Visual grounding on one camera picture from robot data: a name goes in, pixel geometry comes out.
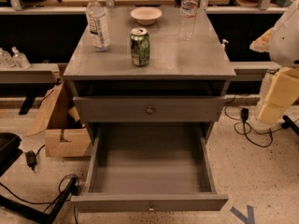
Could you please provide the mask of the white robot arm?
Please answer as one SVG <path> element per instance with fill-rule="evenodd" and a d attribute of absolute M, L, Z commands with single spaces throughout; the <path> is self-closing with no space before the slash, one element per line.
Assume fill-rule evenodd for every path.
<path fill-rule="evenodd" d="M 299 98 L 299 1 L 294 1 L 249 48 L 268 52 L 270 60 L 280 65 L 274 75 L 264 76 L 256 108 L 256 120 L 274 126 Z"/>

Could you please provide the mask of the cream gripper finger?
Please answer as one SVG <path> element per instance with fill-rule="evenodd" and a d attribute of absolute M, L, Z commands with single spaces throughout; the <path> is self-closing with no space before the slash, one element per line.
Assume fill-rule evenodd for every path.
<path fill-rule="evenodd" d="M 298 98 L 298 69 L 287 67 L 268 71 L 262 81 L 256 119 L 266 125 L 275 125 Z"/>
<path fill-rule="evenodd" d="M 257 52 L 268 52 L 273 29 L 270 28 L 260 37 L 251 42 L 249 48 Z"/>

